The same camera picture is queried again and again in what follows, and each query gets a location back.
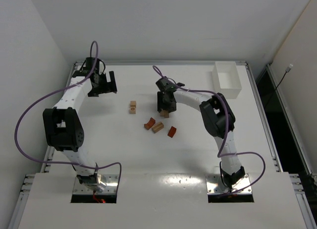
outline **dark floor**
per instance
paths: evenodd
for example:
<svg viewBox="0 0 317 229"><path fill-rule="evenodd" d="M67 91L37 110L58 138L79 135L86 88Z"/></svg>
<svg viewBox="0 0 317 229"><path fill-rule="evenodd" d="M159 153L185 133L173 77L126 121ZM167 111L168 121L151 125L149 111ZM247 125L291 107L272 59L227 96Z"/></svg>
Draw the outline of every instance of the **dark floor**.
<svg viewBox="0 0 317 229"><path fill-rule="evenodd" d="M257 87L262 104L265 106L275 88L267 72L260 78L260 80L258 80ZM306 174L299 151L296 147L276 93L273 94L273 97L267 104L264 111L271 129L283 171L298 173L300 175L306 197L315 221L317 221L317 189L312 181L312 178Z"/></svg>

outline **clear plastic container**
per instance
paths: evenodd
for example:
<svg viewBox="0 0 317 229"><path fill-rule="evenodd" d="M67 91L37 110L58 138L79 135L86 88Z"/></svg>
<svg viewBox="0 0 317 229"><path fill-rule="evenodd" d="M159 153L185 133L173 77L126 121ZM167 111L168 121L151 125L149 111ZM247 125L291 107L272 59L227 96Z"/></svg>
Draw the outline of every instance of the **clear plastic container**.
<svg viewBox="0 0 317 229"><path fill-rule="evenodd" d="M216 61L212 82L215 92L222 93L226 99L236 99L242 89L236 62Z"/></svg>

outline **red wire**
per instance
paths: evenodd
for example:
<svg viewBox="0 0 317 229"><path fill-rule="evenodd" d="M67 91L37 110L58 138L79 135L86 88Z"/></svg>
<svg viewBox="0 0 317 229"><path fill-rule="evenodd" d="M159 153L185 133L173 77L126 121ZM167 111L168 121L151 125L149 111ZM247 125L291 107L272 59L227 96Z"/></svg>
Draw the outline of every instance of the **red wire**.
<svg viewBox="0 0 317 229"><path fill-rule="evenodd" d="M98 203L100 203L100 202L99 202L99 199L96 198L95 193L96 193L96 191L93 192L93 199L96 200Z"/></svg>

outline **white wall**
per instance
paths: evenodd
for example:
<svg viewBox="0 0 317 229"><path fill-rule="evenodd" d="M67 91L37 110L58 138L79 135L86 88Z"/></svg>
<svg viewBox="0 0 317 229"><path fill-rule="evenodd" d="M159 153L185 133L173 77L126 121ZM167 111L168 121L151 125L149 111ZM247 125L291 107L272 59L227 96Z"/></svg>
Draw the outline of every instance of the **white wall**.
<svg viewBox="0 0 317 229"><path fill-rule="evenodd" d="M312 163L317 162L317 0L311 0L272 64L279 81L285 68L294 67L284 78L280 90L286 98Z"/></svg>
<svg viewBox="0 0 317 229"><path fill-rule="evenodd" d="M24 175L39 170L17 151L13 133L22 112L42 95L66 84L70 66L31 0L0 0L0 228L7 228ZM31 110L21 125L23 149L42 159L46 150L42 112L54 96Z"/></svg>
<svg viewBox="0 0 317 229"><path fill-rule="evenodd" d="M95 39L108 60L239 59L256 75L308 1L32 0L71 62Z"/></svg>

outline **small wooden cube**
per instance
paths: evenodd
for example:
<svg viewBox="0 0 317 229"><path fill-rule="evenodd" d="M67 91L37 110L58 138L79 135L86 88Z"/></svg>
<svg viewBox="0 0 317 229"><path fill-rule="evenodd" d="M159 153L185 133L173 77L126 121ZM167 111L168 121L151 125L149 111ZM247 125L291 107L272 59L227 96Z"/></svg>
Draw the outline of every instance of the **small wooden cube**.
<svg viewBox="0 0 317 229"><path fill-rule="evenodd" d="M130 101L130 107L136 107L137 101Z"/></svg>
<svg viewBox="0 0 317 229"><path fill-rule="evenodd" d="M154 124L155 124L155 119L154 118L150 118L149 122L144 124L144 128L146 130L149 130Z"/></svg>
<svg viewBox="0 0 317 229"><path fill-rule="evenodd" d="M135 107L130 107L130 114L135 114Z"/></svg>
<svg viewBox="0 0 317 229"><path fill-rule="evenodd" d="M153 127L152 127L152 131L154 133L157 133L158 131L162 130L164 128L164 125L163 123L160 121L159 123L155 124Z"/></svg>
<svg viewBox="0 0 317 229"><path fill-rule="evenodd" d="M169 136L170 138L173 138L173 136L175 135L175 133L176 133L176 128L172 126L172 127L170 128L169 132L168 132L168 136Z"/></svg>
<svg viewBox="0 0 317 229"><path fill-rule="evenodd" d="M161 110L159 115L163 116L164 118L169 118L169 113L167 110Z"/></svg>

